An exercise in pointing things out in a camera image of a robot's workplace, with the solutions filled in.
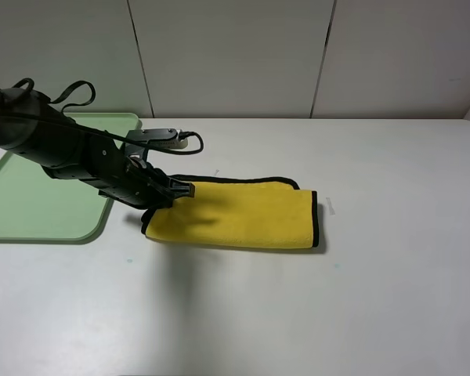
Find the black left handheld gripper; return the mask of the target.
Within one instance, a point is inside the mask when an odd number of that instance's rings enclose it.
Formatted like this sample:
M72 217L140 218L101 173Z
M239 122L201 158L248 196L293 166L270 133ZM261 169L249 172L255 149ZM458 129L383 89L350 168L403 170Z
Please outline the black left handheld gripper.
M192 183L166 176L125 151L148 145L82 126L54 109L84 85L95 89L76 81L57 99L34 90L32 80L0 89L0 149L41 165L52 179L78 180L132 208L167 208L174 200L194 197Z

